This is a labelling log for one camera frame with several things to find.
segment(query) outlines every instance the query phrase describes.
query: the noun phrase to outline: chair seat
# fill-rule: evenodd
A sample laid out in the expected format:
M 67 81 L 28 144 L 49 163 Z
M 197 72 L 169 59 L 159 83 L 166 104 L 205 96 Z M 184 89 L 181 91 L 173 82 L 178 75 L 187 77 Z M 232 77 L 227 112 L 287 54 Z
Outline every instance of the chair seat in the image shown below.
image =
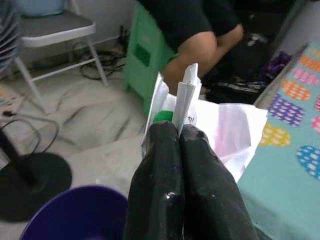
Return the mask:
M 96 24 L 77 14 L 65 10 L 58 15 L 24 18 L 22 45 L 39 48 L 94 34 Z

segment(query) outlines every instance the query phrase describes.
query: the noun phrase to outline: gray folding chair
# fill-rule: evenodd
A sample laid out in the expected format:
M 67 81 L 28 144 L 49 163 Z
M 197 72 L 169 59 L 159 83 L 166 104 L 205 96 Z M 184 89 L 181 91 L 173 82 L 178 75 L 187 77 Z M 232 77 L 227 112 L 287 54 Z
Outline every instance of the gray folding chair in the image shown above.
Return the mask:
M 68 9 L 65 9 L 61 14 L 50 15 L 36 18 L 23 18 L 22 24 L 24 27 L 24 34 L 21 38 L 22 47 L 25 48 L 39 48 L 52 44 L 57 44 L 72 39 L 85 37 L 87 45 L 93 56 L 92 59 L 52 71 L 37 77 L 32 77 L 23 61 L 17 57 L 15 63 L 23 75 L 26 83 L 31 88 L 39 105 L 46 114 L 50 112 L 47 108 L 44 99 L 42 98 L 35 82 L 37 80 L 76 68 L 82 65 L 95 62 L 99 74 L 101 76 L 104 86 L 108 86 L 108 81 L 98 58 L 97 52 L 92 44 L 90 35 L 96 32 L 96 24 L 90 19 L 81 16 L 80 9 L 76 0 L 69 0 Z

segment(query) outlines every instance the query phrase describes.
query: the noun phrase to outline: white paper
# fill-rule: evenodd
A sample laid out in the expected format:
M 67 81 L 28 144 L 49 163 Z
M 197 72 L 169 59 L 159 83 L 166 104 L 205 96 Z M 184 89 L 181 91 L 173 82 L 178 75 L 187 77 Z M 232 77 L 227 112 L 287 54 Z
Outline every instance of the white paper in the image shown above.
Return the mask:
M 238 182 L 255 155 L 268 111 L 248 104 L 216 104 L 199 100 L 201 83 L 197 71 L 198 65 L 187 68 L 184 82 L 179 84 L 181 89 L 177 97 L 168 94 L 169 89 L 162 76 L 158 76 L 145 134 L 156 113 L 174 110 L 172 122 L 177 131 L 184 124 L 192 124 L 205 132 L 213 151 Z M 146 153 L 144 143 L 145 138 L 142 141 L 143 157 Z

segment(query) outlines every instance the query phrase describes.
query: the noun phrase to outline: fan stand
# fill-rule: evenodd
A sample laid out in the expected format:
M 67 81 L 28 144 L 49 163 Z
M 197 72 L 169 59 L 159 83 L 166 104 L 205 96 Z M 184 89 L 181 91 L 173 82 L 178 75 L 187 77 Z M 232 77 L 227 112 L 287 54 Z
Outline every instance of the fan stand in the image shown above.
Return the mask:
M 66 161 L 53 153 L 20 156 L 0 130 L 0 148 L 10 162 L 0 170 L 0 219 L 30 220 L 57 194 L 70 188 L 72 173 Z

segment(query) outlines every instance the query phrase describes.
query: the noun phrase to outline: purple bucket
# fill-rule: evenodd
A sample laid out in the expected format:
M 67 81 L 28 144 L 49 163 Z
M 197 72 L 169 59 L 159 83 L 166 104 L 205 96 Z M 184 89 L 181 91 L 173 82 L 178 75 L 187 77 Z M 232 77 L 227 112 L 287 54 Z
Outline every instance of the purple bucket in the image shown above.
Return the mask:
M 31 219 L 20 240 L 121 240 L 128 200 L 99 185 L 65 191 Z

